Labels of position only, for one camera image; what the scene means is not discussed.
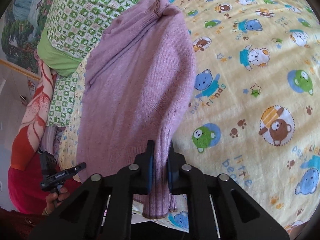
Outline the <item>person's left hand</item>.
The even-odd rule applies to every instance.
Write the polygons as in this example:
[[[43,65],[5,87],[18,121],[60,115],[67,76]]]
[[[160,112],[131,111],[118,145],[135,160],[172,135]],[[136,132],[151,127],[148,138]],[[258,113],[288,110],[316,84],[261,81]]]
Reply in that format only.
[[[42,215],[50,215],[69,196],[70,192],[64,186],[61,187],[59,194],[56,192],[48,194],[46,197],[46,207],[44,208]]]

